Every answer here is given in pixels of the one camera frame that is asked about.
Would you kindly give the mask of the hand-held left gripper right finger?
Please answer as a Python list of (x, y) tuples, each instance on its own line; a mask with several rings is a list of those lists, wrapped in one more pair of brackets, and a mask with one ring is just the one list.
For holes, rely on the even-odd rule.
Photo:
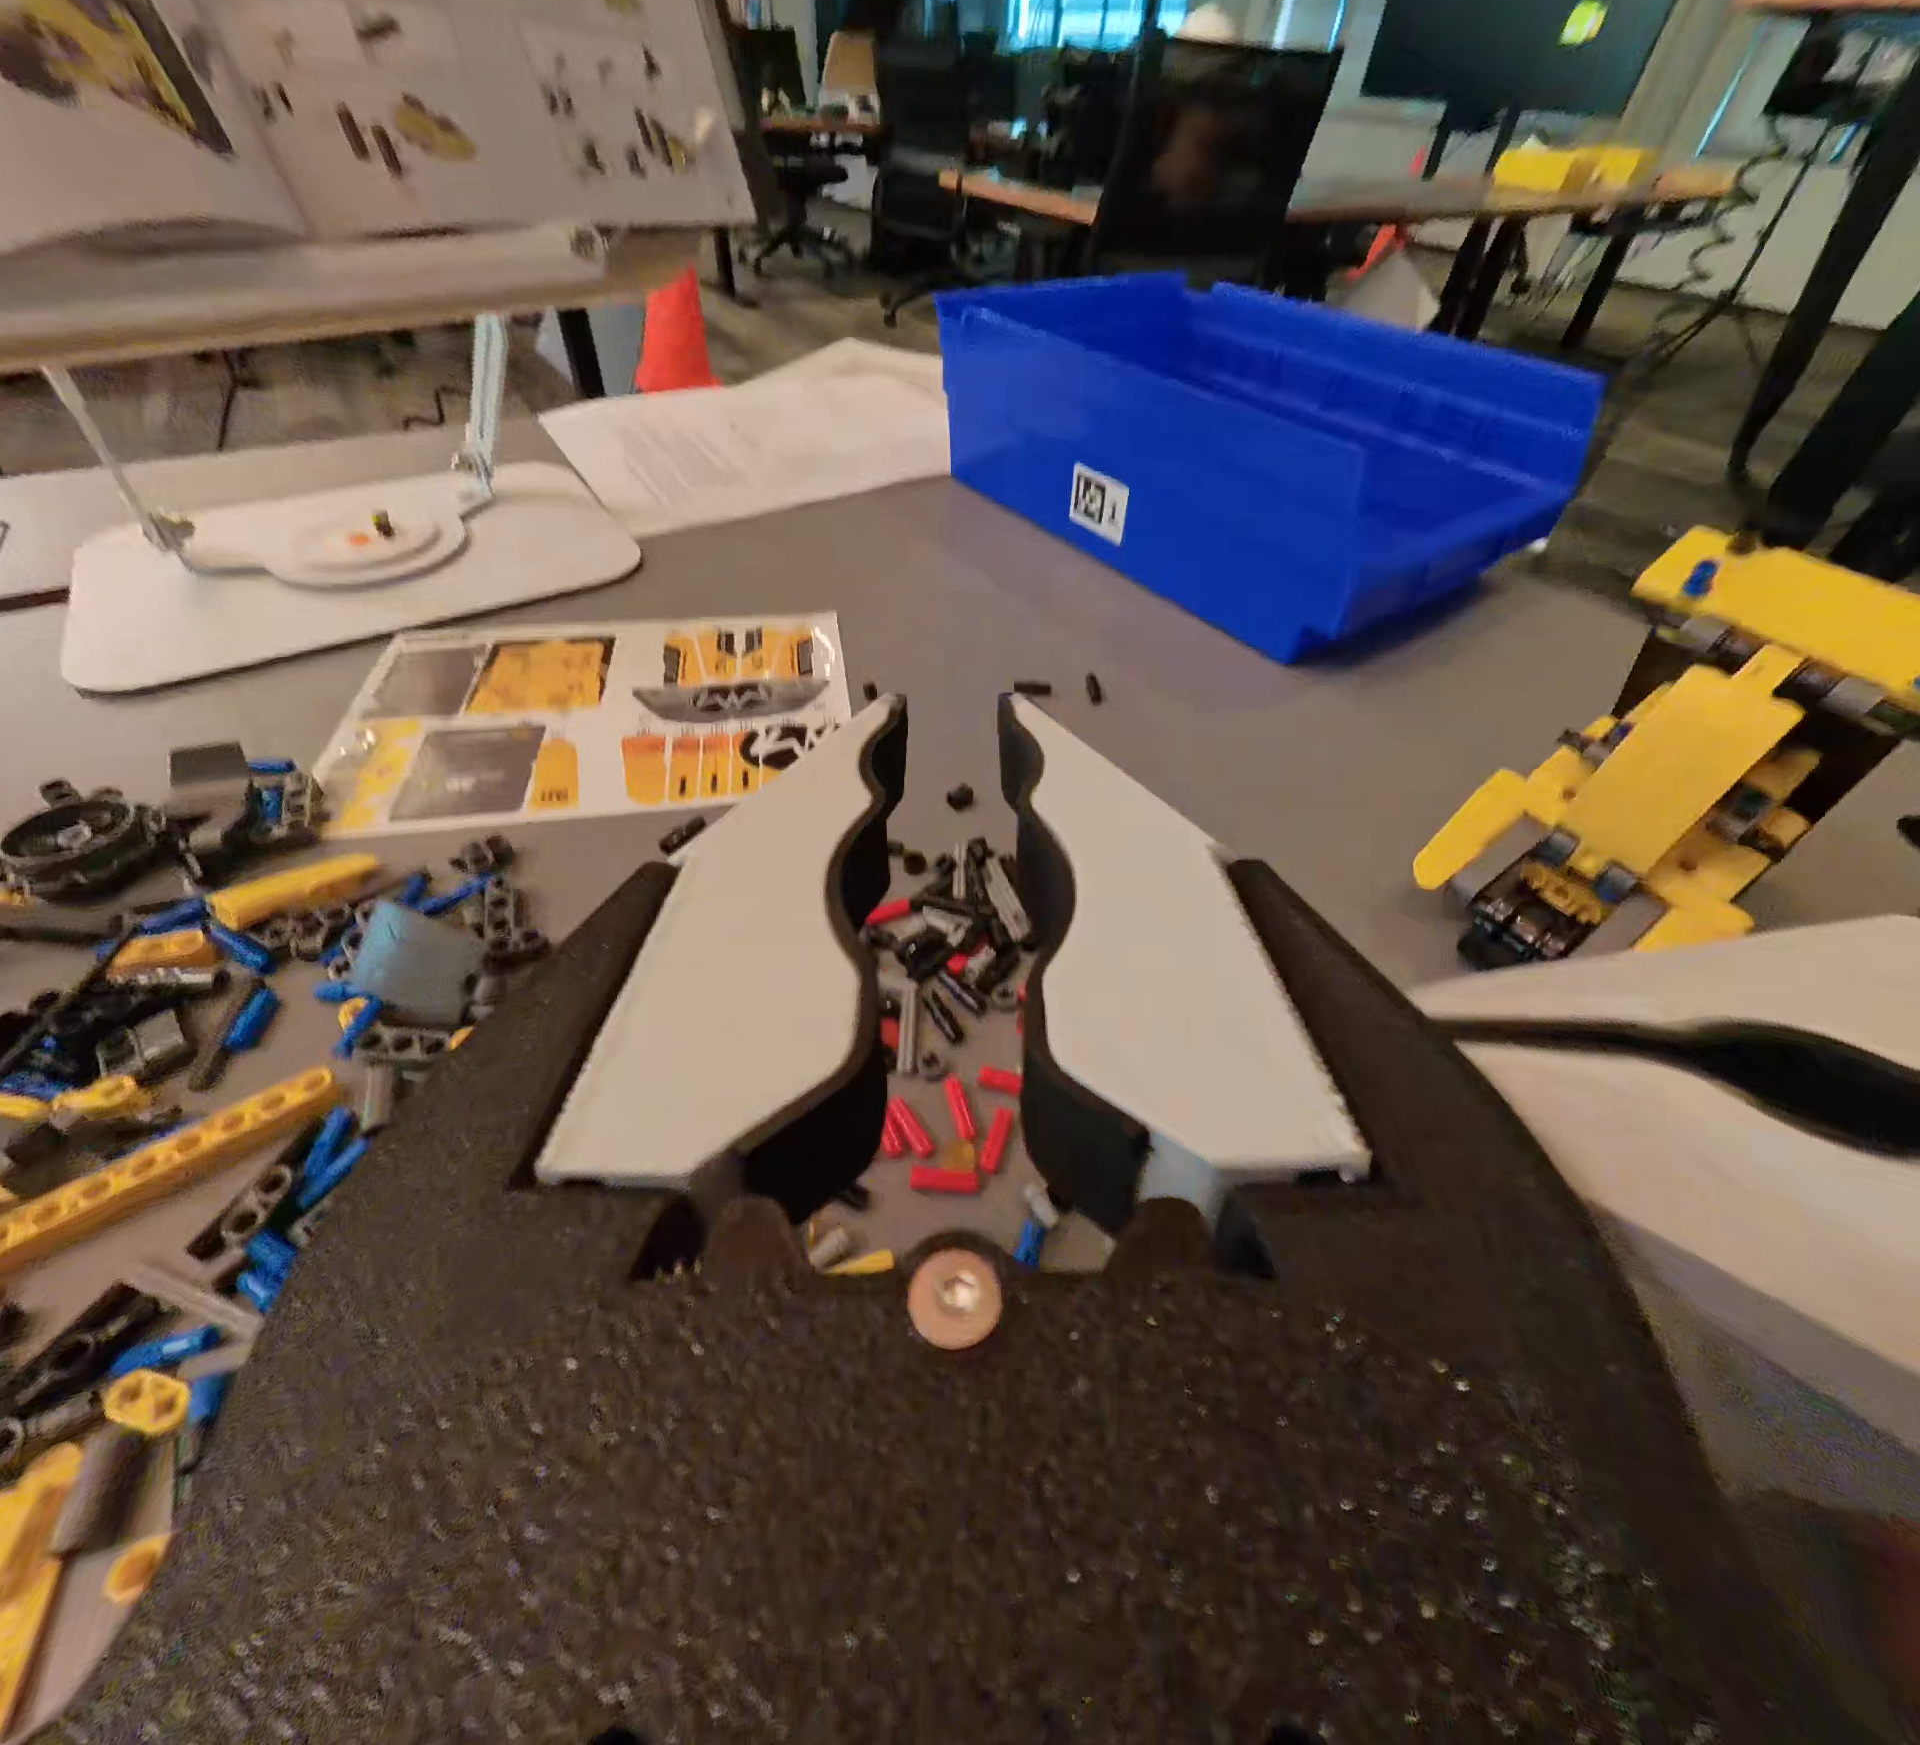
[(1029, 920), (1022, 1120), (1051, 1194), (1116, 1237), (1149, 1202), (1212, 1232), (1250, 1186), (1375, 1167), (1228, 854), (1039, 702), (995, 709)]

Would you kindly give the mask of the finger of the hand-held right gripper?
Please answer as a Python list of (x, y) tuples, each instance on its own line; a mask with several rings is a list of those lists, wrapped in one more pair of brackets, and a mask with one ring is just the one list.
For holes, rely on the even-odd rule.
[(1914, 917), (1461, 975), (1413, 1002), (1474, 1050), (1627, 1062), (1746, 1103), (1918, 1099)]
[(1827, 1039), (1464, 1047), (1674, 1300), (1916, 1454), (1916, 1074)]

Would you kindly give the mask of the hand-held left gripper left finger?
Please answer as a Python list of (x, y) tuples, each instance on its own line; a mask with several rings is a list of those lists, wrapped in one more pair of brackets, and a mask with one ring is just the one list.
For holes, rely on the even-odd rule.
[(665, 868), (659, 910), (534, 1157), (542, 1186), (698, 1197), (787, 1128), (849, 1107), (877, 1151), (877, 964), (908, 702), (882, 693)]

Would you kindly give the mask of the yellow toy vehicle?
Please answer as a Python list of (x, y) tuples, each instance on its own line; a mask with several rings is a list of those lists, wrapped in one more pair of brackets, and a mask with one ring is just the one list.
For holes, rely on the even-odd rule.
[(1753, 885), (1916, 742), (1906, 584), (1693, 528), (1635, 601), (1648, 630), (1612, 709), (1487, 776), (1416, 856), (1467, 968), (1740, 939)]

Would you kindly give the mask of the heap of small red black pins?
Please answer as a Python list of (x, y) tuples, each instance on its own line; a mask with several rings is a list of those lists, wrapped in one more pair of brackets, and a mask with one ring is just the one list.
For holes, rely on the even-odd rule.
[(1109, 1240), (1049, 1192), (1024, 1142), (1028, 932), (1018, 865), (980, 831), (926, 859), (890, 844), (862, 910), (875, 1053), (852, 1112), (793, 1118), (745, 1148), (740, 1188), (779, 1203), (825, 1270), (877, 1270), (936, 1228), (1003, 1242), (1033, 1270), (1091, 1274)]

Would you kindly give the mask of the sticker sheet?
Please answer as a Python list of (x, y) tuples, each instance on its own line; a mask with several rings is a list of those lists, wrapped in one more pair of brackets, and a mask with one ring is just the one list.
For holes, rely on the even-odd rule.
[(851, 695), (831, 609), (397, 633), (314, 767), (325, 834), (709, 812)]

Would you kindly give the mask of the book stand with black board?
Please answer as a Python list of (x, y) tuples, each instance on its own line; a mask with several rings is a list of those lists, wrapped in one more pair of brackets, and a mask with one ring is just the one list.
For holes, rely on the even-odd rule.
[[(506, 319), (611, 291), (638, 235), (547, 223), (363, 241), (142, 235), (3, 252), (3, 371), (38, 371), (130, 518), (82, 541), (60, 676), (113, 695), (619, 581), (635, 539), (563, 467), (496, 461)], [(79, 366), (473, 323), (470, 399), (452, 459), (345, 488), (162, 509), (127, 478), (77, 388)], [(359, 560), (345, 532), (390, 514)]]

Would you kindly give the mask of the pile of toy building pieces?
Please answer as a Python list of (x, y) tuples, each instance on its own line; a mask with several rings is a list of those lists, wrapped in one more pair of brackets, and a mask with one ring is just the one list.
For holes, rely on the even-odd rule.
[(239, 743), (157, 801), (67, 778), (3, 828), (3, 1740), (149, 1588), (294, 1264), (418, 1081), (547, 953), (514, 844), (319, 848), (321, 781)]

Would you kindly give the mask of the blue bin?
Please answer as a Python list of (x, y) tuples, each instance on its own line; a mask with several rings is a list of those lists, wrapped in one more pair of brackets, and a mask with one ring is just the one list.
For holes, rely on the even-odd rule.
[(1285, 665), (1544, 541), (1594, 371), (1173, 272), (935, 302), (953, 476)]

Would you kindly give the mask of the printed paper sheet with table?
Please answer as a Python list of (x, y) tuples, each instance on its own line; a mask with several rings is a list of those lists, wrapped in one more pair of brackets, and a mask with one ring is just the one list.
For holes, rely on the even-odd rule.
[(579, 399), (540, 428), (635, 541), (951, 470), (942, 361), (854, 337), (738, 385)]

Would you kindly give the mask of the orange traffic cone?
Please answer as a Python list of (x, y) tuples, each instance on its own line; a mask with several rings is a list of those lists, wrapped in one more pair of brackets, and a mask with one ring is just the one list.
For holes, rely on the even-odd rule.
[(719, 384), (708, 349), (699, 267), (690, 263), (645, 296), (631, 388), (654, 394)]

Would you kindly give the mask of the long wooden desk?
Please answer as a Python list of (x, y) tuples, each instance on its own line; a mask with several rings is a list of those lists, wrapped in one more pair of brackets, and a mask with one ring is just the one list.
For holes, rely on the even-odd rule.
[(1563, 351), (1574, 351), (1592, 328), (1632, 238), (1712, 221), (1734, 201), (1736, 183), (1733, 167), (1699, 161), (1654, 171), (1637, 184), (1576, 193), (1538, 193), (1490, 179), (1303, 177), (1283, 231), (1259, 256), (1250, 236), (1219, 236), (1200, 248), (1177, 247), (1165, 229), (1128, 236), (1121, 204), (1093, 187), (1057, 191), (988, 168), (939, 173), (940, 188), (959, 199), (966, 215), (1007, 215), (1020, 227), (1057, 231), (1071, 245), (1076, 272), (1177, 268), (1205, 281), (1253, 275), (1308, 302), (1327, 298), (1339, 251), (1363, 236), (1383, 227), (1413, 235), (1431, 225), (1458, 225), (1464, 233), (1446, 268), (1431, 325), (1466, 340), (1479, 334), (1502, 283), (1517, 267), (1526, 229), (1535, 221), (1557, 221), (1577, 238), (1600, 245), (1596, 272), (1559, 340)]

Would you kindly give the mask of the yellow box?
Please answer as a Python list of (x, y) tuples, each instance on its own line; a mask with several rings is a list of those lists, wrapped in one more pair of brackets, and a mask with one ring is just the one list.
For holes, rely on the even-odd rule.
[(1656, 149), (1621, 143), (1571, 149), (1526, 143), (1506, 149), (1490, 177), (1504, 191), (1577, 199), (1643, 187), (1656, 174), (1658, 161)]

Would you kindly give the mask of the toy instruction booklet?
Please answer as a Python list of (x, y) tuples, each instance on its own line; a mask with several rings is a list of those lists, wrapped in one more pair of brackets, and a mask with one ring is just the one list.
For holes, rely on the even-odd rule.
[(718, 0), (2, 0), (3, 252), (758, 216)]

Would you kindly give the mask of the black frame desk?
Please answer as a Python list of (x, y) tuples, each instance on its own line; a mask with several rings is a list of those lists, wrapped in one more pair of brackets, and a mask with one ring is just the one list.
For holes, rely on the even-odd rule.
[[(1918, 0), (1733, 3), (1763, 18), (1801, 18), (1808, 23), (1875, 18), (1914, 22), (1918, 8)], [(1768, 487), (1761, 488), (1751, 478), (1749, 464), (1759, 437), (1805, 376), (1860, 264), (1912, 183), (1916, 161), (1918, 74), (1916, 64), (1910, 64), (1884, 108), (1877, 134), (1860, 152), (1853, 183), (1784, 319), (1726, 452), (1726, 482), (1740, 507), (1740, 530), (1763, 542), (1810, 547), (1841, 499), (1865, 482), (1882, 448), (1916, 407), (1918, 300), (1910, 298)]]

